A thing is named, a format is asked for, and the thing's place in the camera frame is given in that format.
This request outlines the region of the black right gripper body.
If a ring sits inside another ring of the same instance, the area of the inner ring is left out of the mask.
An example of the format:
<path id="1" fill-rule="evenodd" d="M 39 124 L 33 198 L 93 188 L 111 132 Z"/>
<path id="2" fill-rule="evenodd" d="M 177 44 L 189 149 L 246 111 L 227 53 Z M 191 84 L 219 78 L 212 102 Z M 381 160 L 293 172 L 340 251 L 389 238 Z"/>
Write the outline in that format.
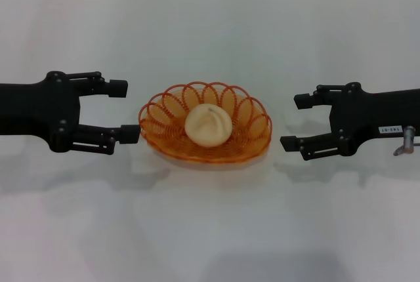
<path id="1" fill-rule="evenodd" d="M 414 152 L 419 136 L 419 90 L 369 93 L 359 83 L 347 84 L 342 100 L 331 110 L 331 132 L 344 130 L 343 156 L 354 155 L 368 140 L 403 139 L 398 155 Z"/>

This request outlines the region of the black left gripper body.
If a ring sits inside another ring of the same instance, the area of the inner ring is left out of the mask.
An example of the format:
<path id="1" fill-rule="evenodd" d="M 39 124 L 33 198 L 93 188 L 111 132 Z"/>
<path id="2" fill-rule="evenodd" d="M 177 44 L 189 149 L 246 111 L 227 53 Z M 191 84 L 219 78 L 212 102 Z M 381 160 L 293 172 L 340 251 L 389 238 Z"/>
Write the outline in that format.
<path id="1" fill-rule="evenodd" d="M 36 136 L 50 150 L 71 150 L 80 102 L 70 76 L 51 71 L 33 84 L 1 84 L 1 135 Z"/>

